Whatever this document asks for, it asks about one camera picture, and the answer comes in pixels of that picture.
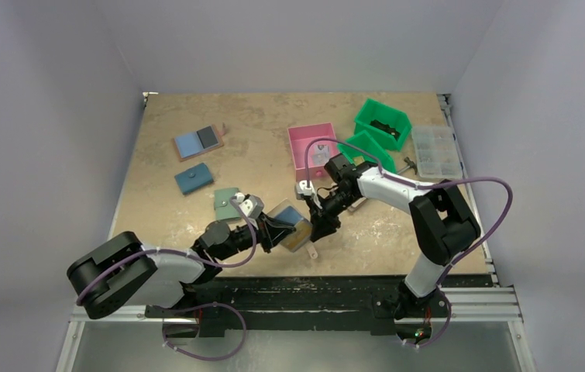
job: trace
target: wire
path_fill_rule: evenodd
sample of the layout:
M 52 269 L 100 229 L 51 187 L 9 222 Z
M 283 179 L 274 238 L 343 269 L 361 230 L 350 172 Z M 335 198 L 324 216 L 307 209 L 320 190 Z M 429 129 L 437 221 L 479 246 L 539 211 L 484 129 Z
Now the wire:
M 314 140 L 312 140 L 311 142 L 308 143 L 308 145 L 306 146 L 306 151 L 304 152 L 304 165 L 306 168 L 306 184 L 310 184 L 311 183 L 311 170 L 308 167 L 308 151 L 310 151 L 311 146 L 314 143 L 320 142 L 320 141 L 327 141 L 327 142 L 334 142 L 334 143 L 339 143 L 343 146 L 347 146 L 350 149 L 356 150 L 360 153 L 362 153 L 363 155 L 367 156 L 367 157 L 371 157 L 372 159 L 374 159 L 377 162 L 377 166 L 379 167 L 379 172 L 383 173 L 384 172 L 384 166 L 381 165 L 381 160 L 379 160 L 378 157 L 375 157 L 374 155 L 372 155 L 371 153 L 366 152 L 363 149 L 360 149 L 359 147 L 356 147 L 354 145 L 352 145 L 351 143 L 347 143 L 345 141 L 341 141 L 339 139 L 335 139 L 335 138 L 331 138 L 331 137 L 319 137 L 319 138 L 315 138 Z
M 320 191 L 320 190 L 326 190 L 326 191 L 328 191 L 328 192 L 329 192 L 329 195 L 330 195 L 330 194 L 331 194 L 331 192 L 332 192 L 332 191 L 334 191 L 334 190 L 335 190 L 335 189 L 337 189 L 337 188 L 338 188 L 338 185 L 334 185 L 334 186 L 333 186 L 333 187 L 331 187 L 331 188 L 317 188 L 317 191 Z
M 111 265 L 110 267 L 105 269 L 105 271 L 100 273 L 93 281 L 91 281 L 91 283 L 89 283 L 89 285 L 87 287 L 85 287 L 82 290 L 82 292 L 80 292 L 77 299 L 75 300 L 75 304 L 78 306 L 82 306 L 82 300 L 84 300 L 84 298 L 89 294 L 89 292 L 92 289 L 94 289 L 94 287 L 96 287 L 96 285 L 98 285 L 98 283 L 100 283 L 100 281 L 102 281 L 107 276 L 109 276 L 111 273 L 113 273 L 115 270 L 120 269 L 121 267 L 123 267 L 127 263 L 134 261 L 134 260 L 140 258 L 141 256 L 146 256 L 147 254 L 160 254 L 160 253 L 173 254 L 175 256 L 187 257 L 190 260 L 202 262 L 204 264 L 207 264 L 207 265 L 213 266 L 213 267 L 227 268 L 227 267 L 238 267 L 238 266 L 242 266 L 243 264 L 246 264 L 247 262 L 249 262 L 253 258 L 253 255 L 256 252 L 256 246 L 258 244 L 258 240 L 256 237 L 256 229 L 253 227 L 253 224 L 249 220 L 249 217 L 247 217 L 246 214 L 244 214 L 244 212 L 242 212 L 242 209 L 240 209 L 240 207 L 237 205 L 237 203 L 235 203 L 235 200 L 236 200 L 236 198 L 233 196 L 232 198 L 230 198 L 229 202 L 233 206 L 233 208 L 236 209 L 239 216 L 242 217 L 242 219 L 246 222 L 246 225 L 249 227 L 249 231 L 251 232 L 251 240 L 253 241 L 253 246 L 251 247 L 251 251 L 249 252 L 249 256 L 247 258 L 245 258 L 244 260 L 242 260 L 238 263 L 216 263 L 216 262 L 212 262 L 210 260 L 204 260 L 200 257 L 190 255 L 187 252 L 182 252 L 180 250 L 169 250 L 169 249 L 142 250 L 140 252 L 133 253 L 130 256 L 127 256 L 126 258 L 124 258 L 123 260 L 120 260 L 117 263 L 114 263 L 113 265 Z M 234 350 L 232 350 L 230 353 L 228 353 L 224 356 L 210 357 L 210 356 L 196 355 L 194 353 L 190 353 L 188 351 L 179 349 L 179 348 L 177 348 L 177 346 L 174 346 L 173 344 L 171 344 L 167 340 L 166 334 L 165 334 L 164 329 L 163 329 L 162 335 L 164 337 L 165 345 L 169 346 L 174 351 L 177 351 L 179 353 L 183 353 L 183 354 L 187 355 L 188 357 L 192 357 L 192 358 L 199 359 L 199 360 L 207 360 L 207 361 L 224 360 L 224 359 L 228 359 L 228 358 L 232 357 L 233 355 L 235 355 L 242 348 L 242 346 L 244 345 L 244 341 L 246 340 L 246 322 L 244 321 L 244 317 L 242 317 L 242 314 L 240 314 L 235 308 L 233 308 L 230 305 L 220 304 L 218 302 L 213 302 L 211 304 L 194 306 L 193 308 L 184 308 L 184 309 L 181 309 L 180 312 L 191 312 L 191 311 L 202 309 L 202 308 L 208 308 L 210 306 L 212 306 L 212 307 L 219 306 L 221 308 L 227 308 L 231 312 L 234 312 L 237 315 L 237 317 L 239 318 L 240 322 L 242 323 L 242 329 L 243 329 L 242 340 L 239 342 L 239 344 L 236 346 L 236 348 Z
M 425 312 L 425 320 L 424 323 L 428 323 L 429 326 L 432 326 L 432 307 L 427 306 L 427 311 Z
M 436 341 L 438 341 L 438 339 L 447 330 L 447 326 L 449 326 L 449 321 L 452 319 L 452 303 L 449 302 L 449 300 L 447 299 L 447 296 L 445 295 L 445 293 L 443 291 L 441 291 L 439 289 L 438 292 L 440 294 L 440 297 L 442 297 L 443 301 L 445 301 L 445 306 L 447 306 L 447 318 L 445 318 L 445 324 L 438 331 L 438 333 L 436 333 L 435 335 L 432 334 L 431 338 L 429 338 L 429 341 L 427 341 L 426 343 L 416 344 L 413 346 L 415 348 L 427 347 L 427 346 L 435 343 Z
M 233 350 L 231 350 L 229 353 L 222 355 L 222 356 L 202 356 L 202 355 L 198 355 L 198 354 L 194 354 L 194 353 L 190 353 L 187 350 L 183 350 L 181 348 L 179 348 L 178 346 L 175 346 L 173 343 L 171 343 L 171 341 L 169 341 L 169 339 L 167 338 L 167 332 L 166 329 L 164 327 L 164 324 L 162 326 L 162 339 L 164 340 L 164 344 L 163 346 L 167 346 L 170 349 L 172 349 L 173 351 L 177 352 L 177 353 L 181 353 L 184 355 L 187 355 L 188 357 L 192 357 L 198 360 L 203 360 L 206 362 L 217 362 L 220 360 L 226 360 L 232 356 L 234 356 L 235 354 L 237 354 L 237 352 L 239 352 L 240 349 L 242 349 L 242 346 L 244 346 L 244 342 L 246 341 L 246 322 L 244 321 L 244 317 L 242 316 L 242 314 L 240 314 L 237 309 L 233 308 L 230 305 L 227 304 L 222 304 L 219 302 L 213 302 L 211 304 L 204 304 L 204 305 L 199 305 L 199 306 L 194 306 L 193 308 L 183 308 L 181 310 L 177 310 L 180 312 L 192 312 L 195 310 L 200 310 L 203 308 L 209 308 L 209 307 L 220 307 L 220 308 L 227 308 L 228 310 L 230 310 L 231 312 L 233 312 L 235 315 L 237 315 L 237 318 L 239 319 L 239 322 L 242 323 L 242 339 L 239 341 L 239 343 L 237 344 L 237 346 L 235 346 L 235 348 Z

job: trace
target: pink bin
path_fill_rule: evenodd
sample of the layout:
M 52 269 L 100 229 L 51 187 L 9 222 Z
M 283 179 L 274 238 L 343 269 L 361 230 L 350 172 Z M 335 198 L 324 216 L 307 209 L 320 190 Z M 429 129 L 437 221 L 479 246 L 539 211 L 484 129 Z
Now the pink bin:
M 297 181 L 305 180 L 304 152 L 306 151 L 306 146 L 312 140 L 319 137 L 335 139 L 336 133 L 333 131 L 333 124 L 326 122 L 312 126 L 295 126 L 294 128 L 288 128 L 287 134 L 290 137 L 290 148 L 292 149 L 292 157 L 294 158 L 294 172 L 297 176 Z M 326 148 L 323 148 L 324 153 L 320 153 L 322 149 L 319 149 L 316 145 L 326 145 L 328 147 L 328 157 L 324 156 L 326 154 Z M 311 171 L 311 178 L 325 176 L 324 164 L 326 164 L 329 158 L 338 155 L 338 153 L 338 147 L 335 142 L 320 141 L 314 143 L 308 151 L 308 167 Z

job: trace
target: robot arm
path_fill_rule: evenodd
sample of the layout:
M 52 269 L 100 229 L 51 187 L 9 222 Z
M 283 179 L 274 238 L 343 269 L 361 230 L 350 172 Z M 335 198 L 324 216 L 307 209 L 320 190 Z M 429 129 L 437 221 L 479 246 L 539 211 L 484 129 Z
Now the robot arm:
M 269 253 L 283 238 L 296 231 L 291 224 L 263 213 L 264 204 L 257 196 L 238 193 L 236 200 L 255 229 L 256 242 L 265 252 Z M 123 305 L 188 307 L 187 301 L 193 300 L 193 296 L 185 295 L 193 291 L 192 284 L 210 281 L 222 271 L 218 260 L 252 246 L 249 226 L 231 230 L 226 222 L 214 221 L 182 255 L 150 253 L 113 270 L 84 296 L 80 305 L 90 319 L 103 318 Z M 74 262 L 67 276 L 79 295 L 112 265 L 137 253 L 157 252 L 158 249 L 139 241 L 133 232 L 122 232 Z
M 317 195 L 312 183 L 306 181 L 296 187 L 298 198 L 310 208 L 311 241 L 335 233 L 340 227 L 338 215 L 359 198 L 377 199 L 410 214 L 422 253 L 399 285 L 395 318 L 422 310 L 435 295 L 439 278 L 452 258 L 467 250 L 481 233 L 458 187 L 418 190 L 385 177 L 374 163 L 353 165 L 342 154 L 329 160 L 325 170 L 336 183 L 329 196 Z M 430 185 L 402 179 L 417 186 Z

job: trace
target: small tray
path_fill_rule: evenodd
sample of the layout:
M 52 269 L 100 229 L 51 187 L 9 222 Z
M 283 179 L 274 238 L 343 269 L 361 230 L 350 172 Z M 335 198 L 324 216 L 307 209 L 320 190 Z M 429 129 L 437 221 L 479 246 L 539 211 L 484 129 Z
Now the small tray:
M 454 131 L 448 126 L 415 126 L 411 131 L 418 173 L 424 178 L 460 179 L 463 169 Z

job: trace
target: blue block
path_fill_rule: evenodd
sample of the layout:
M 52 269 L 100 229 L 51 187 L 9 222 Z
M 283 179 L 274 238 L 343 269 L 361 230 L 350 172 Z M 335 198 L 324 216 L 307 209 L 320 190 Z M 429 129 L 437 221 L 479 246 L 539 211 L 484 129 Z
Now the blue block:
M 212 179 L 212 174 L 205 163 L 201 163 L 196 167 L 191 167 L 182 173 L 174 176 L 178 187 L 181 189 L 183 195 L 187 195 L 207 184 L 211 184 L 215 180 Z
M 299 214 L 294 207 L 287 207 L 275 215 L 274 218 L 291 225 L 297 225 L 297 222 L 305 220 L 304 216 Z
M 175 138 L 178 153 L 182 158 L 190 157 L 203 151 L 203 145 L 196 132 L 190 132 Z

